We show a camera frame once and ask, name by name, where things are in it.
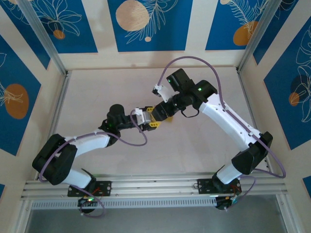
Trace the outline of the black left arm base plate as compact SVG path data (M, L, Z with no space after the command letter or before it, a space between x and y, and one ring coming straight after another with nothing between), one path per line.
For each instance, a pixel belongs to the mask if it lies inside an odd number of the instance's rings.
M94 195L95 197L109 197L112 190L112 182L111 181L94 181L88 184L84 191L87 191ZM80 189L77 189L73 186L69 186L68 188L68 197L84 197L87 194Z

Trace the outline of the aluminium frame post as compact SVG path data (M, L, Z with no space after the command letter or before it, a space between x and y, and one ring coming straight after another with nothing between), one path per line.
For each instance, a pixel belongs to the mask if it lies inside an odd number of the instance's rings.
M246 49L243 53L243 56L237 66L237 73L240 74L244 65L247 63L248 59L251 57L255 51L258 43L262 39L267 27L269 26L271 20L273 19L275 13L277 12L279 6L281 5L282 0L269 0L268 6L264 10L255 31L253 32L252 37L249 40L249 43L246 46Z
M32 210L32 200L21 200L18 204L15 222L13 225L13 233L25 233L26 227Z
M286 200L286 195L276 194L276 199L280 208L282 219L287 233L295 233L295 225L291 215L291 210L289 208L288 202Z
M16 0L16 2L24 17L27 19L32 30L34 31L36 37L42 44L43 48L45 49L51 60L54 62L56 68L60 71L61 74L66 77L68 72L63 62L61 61L51 38L45 30L31 3L28 0Z

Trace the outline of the aluminium cross beam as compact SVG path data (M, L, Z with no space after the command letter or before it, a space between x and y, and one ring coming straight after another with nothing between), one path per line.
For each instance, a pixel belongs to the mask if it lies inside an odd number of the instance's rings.
M167 198L198 196L194 188L198 179L211 178L211 172L151 175L99 175L99 181L111 181L111 198ZM255 172L240 180L243 193L249 195L287 194L283 179ZM66 199L67 184L51 185L40 181L27 181L22 200Z

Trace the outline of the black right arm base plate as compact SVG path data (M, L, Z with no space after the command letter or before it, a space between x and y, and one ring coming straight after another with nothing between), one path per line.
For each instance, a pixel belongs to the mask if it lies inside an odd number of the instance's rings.
M239 179L234 179L229 184L224 184L217 179L198 179L197 189L199 194L229 194L239 195L242 192Z

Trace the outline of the aluminium side rail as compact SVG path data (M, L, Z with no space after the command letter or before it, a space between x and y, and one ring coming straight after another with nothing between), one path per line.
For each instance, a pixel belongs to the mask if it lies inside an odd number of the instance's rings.
M61 90L60 90L60 93L59 93L59 97L58 97L57 102L56 102L56 107L55 107L55 110L54 110L54 113L53 113L53 116L52 116L52 122L51 122L51 126L50 126L50 129L49 129L48 138L50 136L52 136L55 133L55 131L56 131L56 128L57 128L57 125L58 125L58 121L59 121L59 118L60 118L60 115L61 115L63 103L64 103L64 100L65 100L65 97L66 97L66 93L67 93L67 90L68 90L71 74L72 74L71 70L67 71L66 76L64 78L64 81L62 83L62 87L61 87Z
M241 75L239 72L237 72L237 75L238 75L238 79L240 81L240 85L241 85L241 88L242 88L242 91L243 91L243 95L244 95L244 98L245 98L245 101L246 101L246 104L247 104L247 107L248 107L248 111L249 111L249 114L250 114L250 117L251 117L251 122L252 122L252 126L254 128L258 128L257 124L256 124L256 120L255 120L255 117L254 117L254 114L253 114L253 111L252 111L252 108L251 108L251 104L250 104L250 101L249 101L249 98L248 98L248 94L247 94L247 91L245 89L245 85L242 81L242 78L241 78ZM263 172L263 173L266 173L266 174L269 174L269 172L271 171L270 170L270 167L269 167L269 164L267 162L267 159L265 158L264 160L264 164L265 164L265 170L264 169L260 169L260 168L257 168L257 172Z

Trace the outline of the grey metal sheet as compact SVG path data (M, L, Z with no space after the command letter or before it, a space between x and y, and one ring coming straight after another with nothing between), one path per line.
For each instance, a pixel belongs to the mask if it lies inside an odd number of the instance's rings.
M110 209L103 218L74 210L34 210L25 233L287 233L278 212L212 208Z

